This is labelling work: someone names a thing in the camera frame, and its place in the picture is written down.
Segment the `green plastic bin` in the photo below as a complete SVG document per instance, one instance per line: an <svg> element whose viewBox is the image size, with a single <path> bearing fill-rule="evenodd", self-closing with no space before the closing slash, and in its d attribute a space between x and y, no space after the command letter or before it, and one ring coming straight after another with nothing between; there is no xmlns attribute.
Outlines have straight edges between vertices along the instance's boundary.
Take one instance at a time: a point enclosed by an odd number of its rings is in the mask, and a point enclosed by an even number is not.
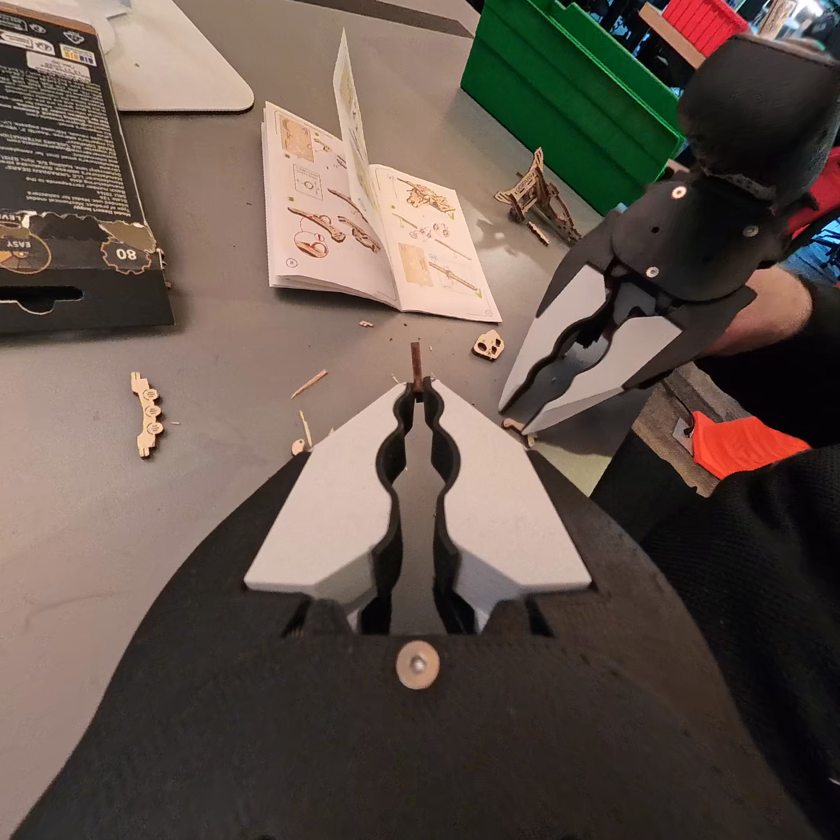
<svg viewBox="0 0 840 840"><path fill-rule="evenodd" d="M684 143L676 94L576 3L485 2L460 86L601 215Z"/></svg>

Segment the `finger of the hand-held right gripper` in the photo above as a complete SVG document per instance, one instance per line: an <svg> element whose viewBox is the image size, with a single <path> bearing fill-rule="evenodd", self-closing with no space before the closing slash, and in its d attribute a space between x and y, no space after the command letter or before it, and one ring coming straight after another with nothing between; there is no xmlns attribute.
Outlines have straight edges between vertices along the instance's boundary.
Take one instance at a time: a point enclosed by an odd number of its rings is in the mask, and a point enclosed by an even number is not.
<svg viewBox="0 0 840 840"><path fill-rule="evenodd" d="M615 332L606 351L577 374L566 391L548 402L523 428L535 435L624 392L625 384L681 334L664 317L631 318Z"/></svg>
<svg viewBox="0 0 840 840"><path fill-rule="evenodd" d="M498 404L499 413L525 415L560 397L591 363L611 328L617 289L585 265L534 320Z"/></svg>

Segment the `instruction booklet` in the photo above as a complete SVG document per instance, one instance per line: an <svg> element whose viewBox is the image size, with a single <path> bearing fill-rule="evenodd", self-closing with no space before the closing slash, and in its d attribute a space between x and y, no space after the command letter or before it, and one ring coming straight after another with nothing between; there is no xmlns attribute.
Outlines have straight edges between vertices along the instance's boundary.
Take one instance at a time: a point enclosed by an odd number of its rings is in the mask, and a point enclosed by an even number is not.
<svg viewBox="0 0 840 840"><path fill-rule="evenodd" d="M370 163L346 34L332 89L339 136L265 103L269 285L500 323L455 190Z"/></svg>

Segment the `wooden desk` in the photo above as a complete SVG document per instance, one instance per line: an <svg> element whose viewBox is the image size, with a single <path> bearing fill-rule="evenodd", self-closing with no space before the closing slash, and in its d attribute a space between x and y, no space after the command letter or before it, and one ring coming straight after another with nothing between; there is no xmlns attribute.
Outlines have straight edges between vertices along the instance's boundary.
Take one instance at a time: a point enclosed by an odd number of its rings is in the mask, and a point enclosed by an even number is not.
<svg viewBox="0 0 840 840"><path fill-rule="evenodd" d="M692 68L699 68L706 57L675 26L665 20L662 13L651 3L645 3L639 10L639 17L646 26L660 37Z"/></svg>

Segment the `orange plastic object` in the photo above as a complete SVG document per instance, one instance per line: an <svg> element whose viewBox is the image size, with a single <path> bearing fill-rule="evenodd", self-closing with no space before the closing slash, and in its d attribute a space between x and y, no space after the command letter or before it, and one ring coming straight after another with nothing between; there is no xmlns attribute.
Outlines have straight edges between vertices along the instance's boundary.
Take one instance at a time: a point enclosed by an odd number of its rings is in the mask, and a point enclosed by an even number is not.
<svg viewBox="0 0 840 840"><path fill-rule="evenodd" d="M691 414L690 441L694 462L720 480L771 466L812 448L754 416L716 423L702 412Z"/></svg>

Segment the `wooden model assembly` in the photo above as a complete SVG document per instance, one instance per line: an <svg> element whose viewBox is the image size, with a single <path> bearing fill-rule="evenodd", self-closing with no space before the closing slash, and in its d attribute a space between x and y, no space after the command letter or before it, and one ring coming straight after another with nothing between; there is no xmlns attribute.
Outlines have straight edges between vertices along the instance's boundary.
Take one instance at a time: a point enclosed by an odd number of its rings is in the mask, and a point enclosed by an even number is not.
<svg viewBox="0 0 840 840"><path fill-rule="evenodd" d="M518 176L517 183L508 190L497 192L494 198L507 206L507 215L516 224L525 224L536 231L530 216L534 211L567 245L575 245L581 239L581 232L559 187L545 177L542 147L534 151L528 171Z"/></svg>

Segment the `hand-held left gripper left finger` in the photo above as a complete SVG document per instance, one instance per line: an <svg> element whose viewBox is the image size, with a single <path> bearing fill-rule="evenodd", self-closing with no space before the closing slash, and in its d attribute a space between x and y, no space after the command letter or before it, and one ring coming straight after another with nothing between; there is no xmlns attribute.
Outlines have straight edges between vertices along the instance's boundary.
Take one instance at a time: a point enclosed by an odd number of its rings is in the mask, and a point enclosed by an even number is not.
<svg viewBox="0 0 840 840"><path fill-rule="evenodd" d="M245 574L254 592L332 601L359 632L373 627L402 570L394 481L406 467L413 387L399 383L296 456L301 468Z"/></svg>

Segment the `toothed wooden strip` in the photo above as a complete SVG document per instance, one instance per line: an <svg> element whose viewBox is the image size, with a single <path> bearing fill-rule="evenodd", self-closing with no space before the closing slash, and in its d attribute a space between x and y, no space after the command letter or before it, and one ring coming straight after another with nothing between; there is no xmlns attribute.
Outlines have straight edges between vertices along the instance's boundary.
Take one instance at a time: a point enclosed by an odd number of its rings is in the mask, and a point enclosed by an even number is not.
<svg viewBox="0 0 840 840"><path fill-rule="evenodd" d="M163 434L164 426L160 420L160 394L138 371L130 374L131 391L140 402L142 415L141 431L137 436L136 445L142 459L151 457L156 446L157 438Z"/></svg>

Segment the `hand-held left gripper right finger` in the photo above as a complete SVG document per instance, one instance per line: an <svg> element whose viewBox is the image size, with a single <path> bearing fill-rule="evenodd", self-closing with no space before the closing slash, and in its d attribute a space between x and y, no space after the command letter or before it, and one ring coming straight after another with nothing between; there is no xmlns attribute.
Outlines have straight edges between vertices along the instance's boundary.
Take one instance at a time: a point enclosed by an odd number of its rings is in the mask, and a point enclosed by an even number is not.
<svg viewBox="0 0 840 840"><path fill-rule="evenodd" d="M501 602L583 592L592 576L565 527L557 472L439 380L423 382L432 465L433 596L449 634L479 634Z"/></svg>

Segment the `person's right forearm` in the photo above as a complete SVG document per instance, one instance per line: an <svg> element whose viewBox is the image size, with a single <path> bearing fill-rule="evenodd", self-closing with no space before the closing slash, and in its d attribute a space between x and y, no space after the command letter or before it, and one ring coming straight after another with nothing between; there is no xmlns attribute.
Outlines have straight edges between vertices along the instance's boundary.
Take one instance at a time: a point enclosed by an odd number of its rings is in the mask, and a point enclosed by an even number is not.
<svg viewBox="0 0 840 840"><path fill-rule="evenodd" d="M838 445L839 290L792 280L811 304L801 327L774 341L769 327L743 327L738 352L696 365L766 425L814 448Z"/></svg>

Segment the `red plastic crate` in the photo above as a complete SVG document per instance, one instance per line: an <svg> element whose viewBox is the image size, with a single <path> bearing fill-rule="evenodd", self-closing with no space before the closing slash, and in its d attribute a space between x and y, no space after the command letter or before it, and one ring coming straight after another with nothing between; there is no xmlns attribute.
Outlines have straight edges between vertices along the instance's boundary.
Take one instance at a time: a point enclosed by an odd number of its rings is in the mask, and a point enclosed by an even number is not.
<svg viewBox="0 0 840 840"><path fill-rule="evenodd" d="M731 37L749 31L748 22L724 1L671 1L663 19L704 57Z"/></svg>

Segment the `black cardboard box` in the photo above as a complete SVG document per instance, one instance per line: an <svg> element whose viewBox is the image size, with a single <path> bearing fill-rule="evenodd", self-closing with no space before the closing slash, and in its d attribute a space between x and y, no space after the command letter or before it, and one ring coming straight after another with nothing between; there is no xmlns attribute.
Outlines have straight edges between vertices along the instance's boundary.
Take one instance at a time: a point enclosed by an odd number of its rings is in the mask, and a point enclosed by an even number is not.
<svg viewBox="0 0 840 840"><path fill-rule="evenodd" d="M2 2L2 338L174 323L97 30Z"/></svg>

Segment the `person's right hand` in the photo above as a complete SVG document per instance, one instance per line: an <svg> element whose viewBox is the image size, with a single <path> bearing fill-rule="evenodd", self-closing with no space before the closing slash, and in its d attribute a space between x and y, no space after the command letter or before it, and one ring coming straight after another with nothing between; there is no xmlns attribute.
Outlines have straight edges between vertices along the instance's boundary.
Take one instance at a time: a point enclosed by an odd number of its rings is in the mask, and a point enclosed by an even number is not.
<svg viewBox="0 0 840 840"><path fill-rule="evenodd" d="M740 310L725 332L697 357L698 361L727 358L763 350L792 338L809 321L813 284L784 268L760 269L747 287L755 299Z"/></svg>

